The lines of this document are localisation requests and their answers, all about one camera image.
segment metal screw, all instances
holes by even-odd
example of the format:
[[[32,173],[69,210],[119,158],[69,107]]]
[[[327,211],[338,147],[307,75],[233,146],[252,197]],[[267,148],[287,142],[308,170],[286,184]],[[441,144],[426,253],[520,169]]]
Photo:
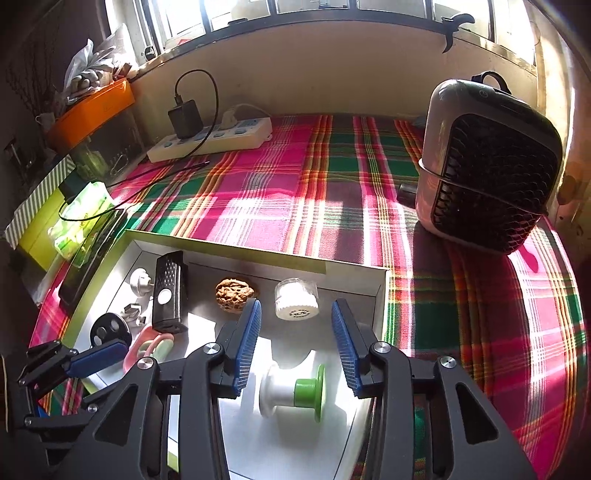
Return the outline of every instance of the metal screw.
[[[203,351],[208,355],[215,355],[222,349],[217,343],[212,342],[208,343],[207,345],[203,345]]]
[[[439,362],[441,363],[441,365],[445,368],[453,368],[456,366],[457,362],[456,359],[453,358],[452,356],[442,356],[439,359]]]
[[[150,356],[145,356],[138,360],[138,368],[140,370],[147,370],[148,368],[152,368],[154,365],[154,359]]]
[[[386,342],[375,342],[374,350],[377,353],[388,353],[392,349],[392,345]]]

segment portable heater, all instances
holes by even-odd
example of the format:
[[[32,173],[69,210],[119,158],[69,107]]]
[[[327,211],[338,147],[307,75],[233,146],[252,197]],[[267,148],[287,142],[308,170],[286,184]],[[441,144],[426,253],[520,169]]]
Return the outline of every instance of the portable heater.
[[[417,215],[435,235],[487,251],[518,249],[556,184],[562,144],[525,102],[478,82],[448,80],[431,97]]]

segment green spool end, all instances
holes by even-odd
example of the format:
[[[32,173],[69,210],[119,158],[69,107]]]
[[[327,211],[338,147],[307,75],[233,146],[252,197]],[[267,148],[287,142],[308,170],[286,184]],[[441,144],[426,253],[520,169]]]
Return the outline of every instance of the green spool end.
[[[313,408],[316,423],[320,423],[322,419],[325,399],[324,365],[318,366],[316,378],[299,378],[295,381],[294,407]]]

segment orange container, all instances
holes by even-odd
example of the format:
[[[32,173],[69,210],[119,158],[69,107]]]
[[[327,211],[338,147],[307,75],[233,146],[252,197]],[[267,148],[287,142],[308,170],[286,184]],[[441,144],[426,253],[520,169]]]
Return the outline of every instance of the orange container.
[[[127,79],[117,80],[78,102],[47,133],[50,146],[61,155],[135,102]]]

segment blue gripper pad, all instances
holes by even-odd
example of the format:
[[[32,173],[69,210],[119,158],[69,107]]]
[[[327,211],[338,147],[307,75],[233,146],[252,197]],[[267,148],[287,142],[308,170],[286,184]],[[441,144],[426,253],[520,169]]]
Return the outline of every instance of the blue gripper pad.
[[[347,386],[353,390],[353,394],[357,397],[362,388],[361,375],[359,374],[359,357],[353,346],[353,340],[351,340],[339,304],[336,301],[332,306],[331,317],[333,333],[339,348],[340,363],[343,365]]]
[[[66,370],[70,378],[86,378],[121,362],[129,348],[123,340],[115,339],[76,355]]]
[[[238,353],[236,354],[236,367],[234,370],[234,382],[232,387],[236,395],[240,395],[242,389],[246,387],[248,382],[248,374],[251,371],[252,357],[255,352],[256,340],[258,334],[261,331],[261,317],[262,309],[261,302],[255,300],[252,302],[252,308],[244,308],[240,319],[243,321],[244,317],[247,317],[247,324],[242,335],[240,346],[238,347]]]

